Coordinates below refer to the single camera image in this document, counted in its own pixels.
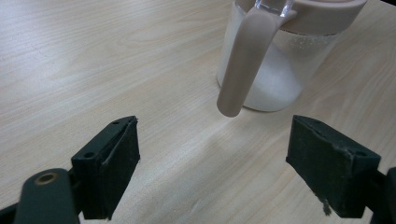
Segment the pitcher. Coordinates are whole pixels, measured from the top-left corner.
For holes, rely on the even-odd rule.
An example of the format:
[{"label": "pitcher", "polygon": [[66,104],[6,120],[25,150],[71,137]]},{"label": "pitcher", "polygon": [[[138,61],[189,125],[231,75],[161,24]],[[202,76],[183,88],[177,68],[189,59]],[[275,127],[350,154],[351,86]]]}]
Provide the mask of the pitcher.
[{"label": "pitcher", "polygon": [[217,73],[219,111],[277,111],[300,95],[366,0],[235,0]]}]

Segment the wooden table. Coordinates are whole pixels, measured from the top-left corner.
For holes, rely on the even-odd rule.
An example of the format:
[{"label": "wooden table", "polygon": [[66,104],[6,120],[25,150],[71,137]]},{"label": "wooden table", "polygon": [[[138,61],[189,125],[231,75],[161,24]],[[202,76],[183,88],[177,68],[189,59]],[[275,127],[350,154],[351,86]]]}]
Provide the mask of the wooden table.
[{"label": "wooden table", "polygon": [[[297,102],[228,119],[215,74],[230,0],[2,1],[0,207],[30,175],[136,115],[141,162],[111,223],[368,223],[325,217],[285,163],[294,114],[396,166],[396,7],[370,0]],[[107,223],[83,221],[83,223]]]}]

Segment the transparent pitcher body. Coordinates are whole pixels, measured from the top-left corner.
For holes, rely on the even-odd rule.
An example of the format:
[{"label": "transparent pitcher body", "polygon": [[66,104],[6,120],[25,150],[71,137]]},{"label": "transparent pitcher body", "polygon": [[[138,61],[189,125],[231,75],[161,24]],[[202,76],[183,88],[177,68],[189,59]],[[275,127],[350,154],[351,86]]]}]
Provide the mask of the transparent pitcher body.
[{"label": "transparent pitcher body", "polygon": [[[220,85],[236,33],[246,14],[233,2],[217,73]],[[291,105],[318,70],[339,35],[299,35],[279,30],[262,60],[244,106],[277,111]]]}]

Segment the light wood grain surface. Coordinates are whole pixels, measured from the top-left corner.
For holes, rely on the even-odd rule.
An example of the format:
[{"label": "light wood grain surface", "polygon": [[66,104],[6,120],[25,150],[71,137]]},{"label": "light wood grain surface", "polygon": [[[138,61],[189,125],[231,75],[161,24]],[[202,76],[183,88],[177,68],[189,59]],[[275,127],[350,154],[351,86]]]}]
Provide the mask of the light wood grain surface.
[{"label": "light wood grain surface", "polygon": [[[368,223],[324,216],[285,163],[294,114],[396,166],[396,7],[370,0],[291,107],[216,108],[231,0],[1,1],[0,207],[26,178],[136,115],[141,153],[110,223]],[[83,223],[107,223],[83,221]]]}]

